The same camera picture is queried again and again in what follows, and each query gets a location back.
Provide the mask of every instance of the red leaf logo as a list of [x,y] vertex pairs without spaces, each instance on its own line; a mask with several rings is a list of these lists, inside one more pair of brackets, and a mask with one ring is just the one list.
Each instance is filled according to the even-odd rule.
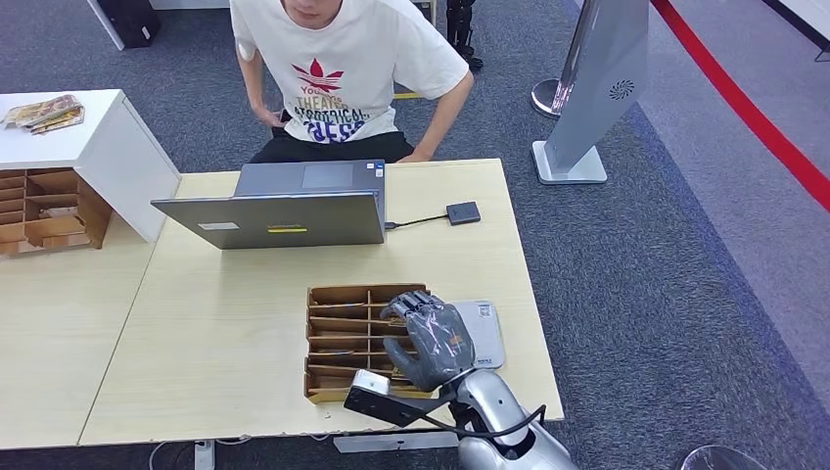
[[312,76],[323,76],[323,68],[320,67],[320,63],[317,62],[317,59],[314,59],[314,62],[311,63],[310,72]]
[[297,71],[300,80],[308,83],[312,88],[317,88],[325,92],[340,89],[338,81],[340,81],[340,78],[343,76],[343,72],[341,70],[335,70],[329,74],[326,74],[323,71],[323,66],[317,62],[316,58],[314,58],[311,62],[311,67],[308,71],[305,71],[302,67],[295,66],[294,64],[291,64],[291,67]]

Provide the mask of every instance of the light wood tabletop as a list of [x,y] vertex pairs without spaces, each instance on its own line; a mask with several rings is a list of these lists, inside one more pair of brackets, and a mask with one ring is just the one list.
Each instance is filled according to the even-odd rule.
[[114,215],[102,250],[0,259],[0,448],[77,444],[152,249]]
[[[238,176],[186,174],[177,197],[229,196]],[[80,443],[390,429],[303,396],[306,289],[322,285],[425,283],[447,302],[492,301],[499,374],[525,408],[547,403],[548,419],[562,419],[500,161],[387,167],[389,220],[467,201],[480,223],[401,228],[376,246],[222,252],[168,220]]]

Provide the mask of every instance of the white cord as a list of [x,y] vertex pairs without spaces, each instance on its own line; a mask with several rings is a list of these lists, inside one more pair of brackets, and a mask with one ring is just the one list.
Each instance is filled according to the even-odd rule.
[[324,434],[323,436],[314,436],[313,434],[306,434],[306,436],[309,436],[311,439],[317,441],[318,443],[322,443],[323,441],[329,439],[330,435]]
[[154,449],[153,449],[153,451],[152,451],[152,452],[150,452],[150,462],[149,462],[149,464],[150,464],[150,470],[155,470],[155,469],[153,468],[153,457],[155,457],[155,456],[156,456],[156,452],[158,452],[158,451],[159,451],[159,449],[160,449],[161,447],[163,447],[165,444],[167,444],[167,441],[164,441],[163,443],[159,444],[158,446],[156,446],[156,448],[154,448]]
[[217,439],[216,442],[218,444],[222,444],[223,446],[238,446],[239,444],[244,444],[244,443],[246,443],[250,440],[251,440],[251,436],[243,434],[242,436],[239,437],[239,441],[230,442],[230,441],[222,441],[221,439]]

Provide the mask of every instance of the white notebook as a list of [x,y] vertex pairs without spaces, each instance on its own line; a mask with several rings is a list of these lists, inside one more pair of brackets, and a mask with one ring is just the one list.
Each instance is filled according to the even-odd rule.
[[452,303],[461,313],[464,326],[476,347],[476,367],[497,369],[504,364],[504,346],[495,306],[488,301]]

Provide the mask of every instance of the black wire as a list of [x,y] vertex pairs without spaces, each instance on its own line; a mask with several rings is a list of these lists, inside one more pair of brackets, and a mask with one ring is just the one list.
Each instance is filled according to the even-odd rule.
[[544,415],[546,407],[547,406],[545,406],[545,405],[540,406],[539,409],[537,409],[536,411],[531,413],[527,418],[523,419],[516,426],[507,428],[504,431],[499,431],[497,433],[474,433],[472,431],[467,431],[466,429],[456,428],[455,426],[450,426],[448,424],[441,423],[440,421],[436,420],[435,418],[433,418],[431,416],[424,416],[421,419],[423,419],[424,421],[432,424],[433,426],[437,426],[437,427],[441,428],[444,431],[449,431],[449,432],[455,433],[455,434],[457,434],[461,437],[464,437],[464,438],[493,439],[493,438],[500,438],[502,436],[507,436],[508,434],[513,434],[516,431],[519,431],[520,429],[522,429],[525,426],[529,425],[531,423],[531,421],[536,418],[536,416]]
[[449,218],[449,214],[445,213],[444,215],[436,215],[435,217],[421,218],[421,219],[418,219],[418,220],[411,220],[411,221],[403,222],[403,223],[387,222],[386,229],[387,230],[395,230],[396,228],[399,228],[399,227],[405,227],[407,225],[414,225],[416,223],[429,222],[429,221],[432,221],[432,220],[440,220],[442,218]]

